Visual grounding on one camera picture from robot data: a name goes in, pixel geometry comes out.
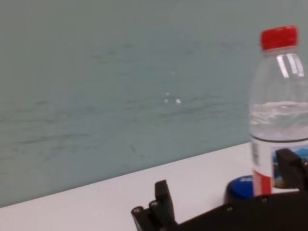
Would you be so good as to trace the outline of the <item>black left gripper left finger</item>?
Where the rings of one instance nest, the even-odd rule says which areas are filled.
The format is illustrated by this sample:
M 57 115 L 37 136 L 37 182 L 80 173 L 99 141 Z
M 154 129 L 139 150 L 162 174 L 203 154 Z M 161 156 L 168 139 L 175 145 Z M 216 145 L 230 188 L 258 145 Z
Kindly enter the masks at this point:
M 166 180 L 154 185 L 155 199 L 147 208 L 138 206 L 132 209 L 136 229 L 138 231 L 177 231 L 174 206 Z

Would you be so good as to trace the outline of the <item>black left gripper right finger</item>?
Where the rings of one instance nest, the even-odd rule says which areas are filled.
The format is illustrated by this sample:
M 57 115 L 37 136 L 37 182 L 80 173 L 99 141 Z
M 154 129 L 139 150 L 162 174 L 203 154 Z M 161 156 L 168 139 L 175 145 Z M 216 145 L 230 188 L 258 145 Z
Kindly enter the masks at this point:
M 290 149 L 276 151 L 278 169 L 282 178 L 300 191 L 308 190 L 308 165 Z

